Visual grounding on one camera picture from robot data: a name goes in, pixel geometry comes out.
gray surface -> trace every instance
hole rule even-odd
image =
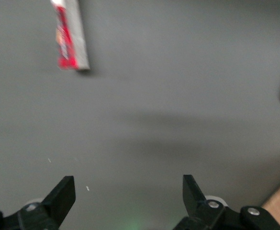
[[[260,205],[280,183],[280,1],[80,6],[87,73],[57,68],[49,1],[0,0],[0,209],[70,174],[62,230],[170,230],[184,173]]]

screw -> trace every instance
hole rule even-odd
[[[218,208],[220,205],[218,203],[216,203],[215,201],[209,201],[208,205],[211,208]]]
[[[25,209],[27,212],[30,212],[32,210],[35,210],[36,208],[36,204],[30,204],[28,205],[28,207]]]
[[[259,210],[253,208],[253,207],[250,207],[248,210],[247,210],[251,215],[254,215],[254,216],[259,216],[260,215],[260,212]]]

metal screw head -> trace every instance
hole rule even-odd
[[[30,212],[32,210],[35,210],[36,206],[37,206],[36,204],[29,204],[28,207],[25,208],[25,210],[27,212]]]
[[[260,215],[260,212],[259,210],[253,208],[253,207],[250,207],[249,209],[247,209],[247,211],[251,214],[251,215],[254,215],[254,216],[259,216]]]
[[[216,203],[215,201],[209,201],[208,205],[211,208],[218,208],[220,205],[218,203]]]

gray table surface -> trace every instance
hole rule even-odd
[[[64,175],[61,230],[170,230],[183,174],[234,210],[261,205],[280,184],[280,0],[80,6],[86,73],[56,66],[48,0],[0,0],[4,214]]]

